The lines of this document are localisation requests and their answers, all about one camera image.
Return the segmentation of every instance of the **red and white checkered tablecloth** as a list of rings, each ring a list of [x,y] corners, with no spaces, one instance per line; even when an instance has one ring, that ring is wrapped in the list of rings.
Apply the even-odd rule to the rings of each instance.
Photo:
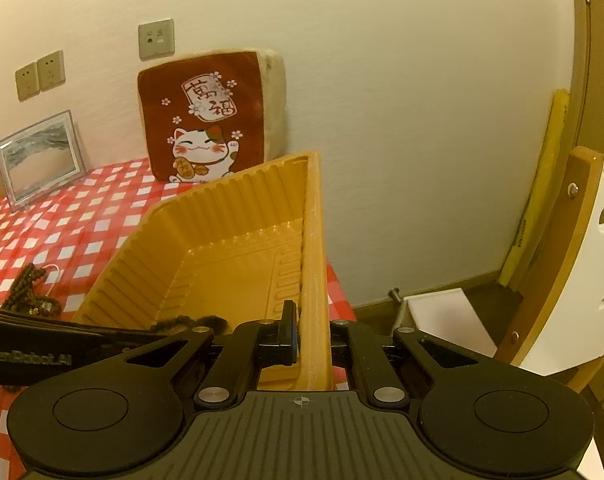
[[[27,210],[11,212],[6,200],[0,201],[0,304],[24,264],[50,265],[40,290],[53,287],[51,295],[63,306],[61,317],[69,320],[150,206],[192,186],[157,182],[145,158],[93,170]],[[330,319],[354,320],[329,264],[327,284]],[[335,380],[345,380],[338,369]],[[6,432],[6,413],[14,398],[0,388],[0,480],[24,472]]]

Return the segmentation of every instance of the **picture frame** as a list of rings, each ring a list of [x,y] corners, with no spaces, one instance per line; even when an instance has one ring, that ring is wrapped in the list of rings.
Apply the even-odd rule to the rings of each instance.
[[[84,176],[71,110],[0,140],[0,174],[14,211]]]

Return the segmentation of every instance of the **cat face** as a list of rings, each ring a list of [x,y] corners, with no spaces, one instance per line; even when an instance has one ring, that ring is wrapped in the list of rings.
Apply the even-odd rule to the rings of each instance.
[[[173,137],[173,155],[183,156],[189,162],[215,162],[228,155],[222,128],[217,125],[190,132],[176,128]]]

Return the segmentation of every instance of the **wall outlet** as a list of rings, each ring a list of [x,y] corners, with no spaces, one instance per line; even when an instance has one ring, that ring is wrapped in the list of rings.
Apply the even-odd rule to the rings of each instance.
[[[25,101],[40,93],[38,69],[34,62],[15,71],[15,87],[20,101]]]
[[[138,25],[138,45],[141,60],[175,54],[173,19]]]
[[[38,79],[42,91],[61,85],[66,81],[64,58],[61,50],[38,59]]]

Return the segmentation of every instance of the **yellow plastic bin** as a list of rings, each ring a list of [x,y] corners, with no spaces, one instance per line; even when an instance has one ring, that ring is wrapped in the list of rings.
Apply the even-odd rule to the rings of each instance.
[[[76,322],[147,329],[179,315],[231,328],[300,306],[300,354],[261,389],[331,389],[320,158],[306,152],[203,184],[152,208],[99,276]]]

